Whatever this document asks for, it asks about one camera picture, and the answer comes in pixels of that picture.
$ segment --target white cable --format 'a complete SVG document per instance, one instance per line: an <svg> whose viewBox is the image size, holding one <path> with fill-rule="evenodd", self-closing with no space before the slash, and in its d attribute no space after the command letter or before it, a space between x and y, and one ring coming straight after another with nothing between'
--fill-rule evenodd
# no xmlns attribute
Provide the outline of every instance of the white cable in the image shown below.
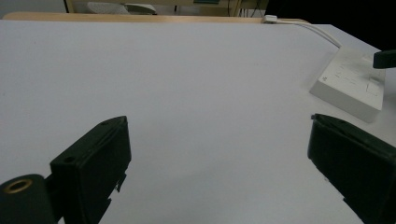
<svg viewBox="0 0 396 224"><path fill-rule="evenodd" d="M303 22L303 21L282 21L282 20L279 20L277 18L277 16L273 16L273 15L265 15L264 18L262 19L262 22L300 25L300 26L308 28L308 29L314 31L315 33L321 35L322 37L330 40L337 48L341 48L341 46L342 46L341 43L337 39L335 39L332 35L330 35L326 31L320 29L316 25L311 24L309 22Z"/></svg>

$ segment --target cable connector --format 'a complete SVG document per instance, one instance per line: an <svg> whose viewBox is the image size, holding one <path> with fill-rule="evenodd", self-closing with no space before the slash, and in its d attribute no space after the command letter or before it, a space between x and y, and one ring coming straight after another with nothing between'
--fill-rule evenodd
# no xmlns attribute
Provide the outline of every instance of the cable connector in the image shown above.
<svg viewBox="0 0 396 224"><path fill-rule="evenodd" d="M262 18L262 23L277 23L277 16L274 15L265 15Z"/></svg>

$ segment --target brass ring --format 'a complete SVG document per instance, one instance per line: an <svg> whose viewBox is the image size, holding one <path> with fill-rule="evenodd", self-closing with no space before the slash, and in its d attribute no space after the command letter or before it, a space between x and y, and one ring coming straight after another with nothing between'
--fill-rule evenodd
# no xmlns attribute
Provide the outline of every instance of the brass ring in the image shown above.
<svg viewBox="0 0 396 224"><path fill-rule="evenodd" d="M33 181L31 179L20 179L16 180L6 186L4 192L7 194L13 194L21 192L32 185Z"/></svg>

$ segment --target white table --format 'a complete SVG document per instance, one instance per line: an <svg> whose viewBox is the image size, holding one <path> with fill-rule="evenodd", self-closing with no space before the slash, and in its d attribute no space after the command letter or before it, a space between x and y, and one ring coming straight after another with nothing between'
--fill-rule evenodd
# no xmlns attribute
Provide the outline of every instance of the white table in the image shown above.
<svg viewBox="0 0 396 224"><path fill-rule="evenodd" d="M367 124L308 92L336 51L296 25L0 21L0 182L49 175L126 115L133 158L101 224L361 223L306 156L310 116L396 146L396 71Z"/></svg>

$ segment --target white power adapter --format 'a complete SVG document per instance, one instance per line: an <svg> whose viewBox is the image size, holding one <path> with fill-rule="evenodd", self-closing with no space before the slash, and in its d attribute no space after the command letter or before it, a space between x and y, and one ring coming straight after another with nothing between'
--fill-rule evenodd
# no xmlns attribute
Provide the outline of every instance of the white power adapter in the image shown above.
<svg viewBox="0 0 396 224"><path fill-rule="evenodd" d="M373 55L341 47L310 92L366 122L382 109L385 69L373 68Z"/></svg>

